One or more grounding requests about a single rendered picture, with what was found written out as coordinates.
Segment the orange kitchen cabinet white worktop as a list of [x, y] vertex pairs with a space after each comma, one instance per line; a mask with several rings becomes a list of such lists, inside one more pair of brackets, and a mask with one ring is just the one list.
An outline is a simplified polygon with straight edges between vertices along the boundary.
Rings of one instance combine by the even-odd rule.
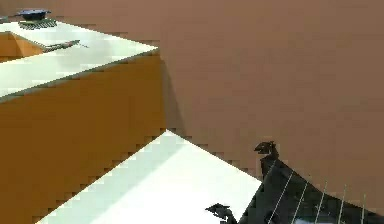
[[0, 224], [35, 224], [163, 133], [162, 60], [156, 46], [63, 22], [5, 31], [88, 46], [0, 63]]

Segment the black white-lined block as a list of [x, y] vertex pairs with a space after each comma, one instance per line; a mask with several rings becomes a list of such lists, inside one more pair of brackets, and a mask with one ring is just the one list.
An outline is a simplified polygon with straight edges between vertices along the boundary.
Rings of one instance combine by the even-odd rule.
[[318, 189], [279, 159], [273, 141], [259, 143], [263, 180], [240, 218], [228, 205], [206, 210], [220, 224], [384, 224], [384, 215]]

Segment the dark green stove burner grate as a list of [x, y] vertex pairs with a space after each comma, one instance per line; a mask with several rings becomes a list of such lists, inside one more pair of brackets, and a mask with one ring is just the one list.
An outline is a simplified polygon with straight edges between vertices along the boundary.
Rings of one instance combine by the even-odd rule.
[[25, 30], [35, 30], [55, 27], [57, 25], [57, 22], [54, 19], [42, 19], [35, 21], [19, 21], [18, 25], [20, 28]]

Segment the white counter top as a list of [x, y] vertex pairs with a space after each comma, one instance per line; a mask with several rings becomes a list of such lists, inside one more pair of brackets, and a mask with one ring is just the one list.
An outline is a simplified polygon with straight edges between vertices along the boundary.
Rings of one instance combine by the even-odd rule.
[[239, 218], [261, 182], [167, 130], [36, 224], [219, 224]]

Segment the grey sink faucet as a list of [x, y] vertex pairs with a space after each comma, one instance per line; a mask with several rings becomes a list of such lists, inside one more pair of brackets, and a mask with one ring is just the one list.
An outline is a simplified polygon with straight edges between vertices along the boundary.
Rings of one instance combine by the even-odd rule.
[[55, 51], [58, 49], [70, 48], [70, 47], [75, 46], [75, 45], [80, 45], [80, 46], [88, 48], [88, 46], [82, 45], [80, 43], [80, 40], [71, 40], [71, 41], [53, 44], [53, 45], [40, 45], [40, 46], [41, 46], [42, 52], [47, 53], [47, 52]]

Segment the dark blue pan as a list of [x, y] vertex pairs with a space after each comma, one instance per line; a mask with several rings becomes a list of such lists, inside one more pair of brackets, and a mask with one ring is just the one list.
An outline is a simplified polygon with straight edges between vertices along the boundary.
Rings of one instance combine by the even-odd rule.
[[50, 13], [47, 9], [24, 9], [16, 13], [16, 16], [21, 16], [25, 21], [40, 21], [46, 18]]

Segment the orange sink basin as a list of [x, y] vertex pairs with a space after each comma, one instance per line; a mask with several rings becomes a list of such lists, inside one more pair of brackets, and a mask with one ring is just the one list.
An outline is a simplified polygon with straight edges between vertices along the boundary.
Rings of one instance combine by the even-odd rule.
[[0, 32], [0, 63], [42, 53], [37, 44], [9, 31]]

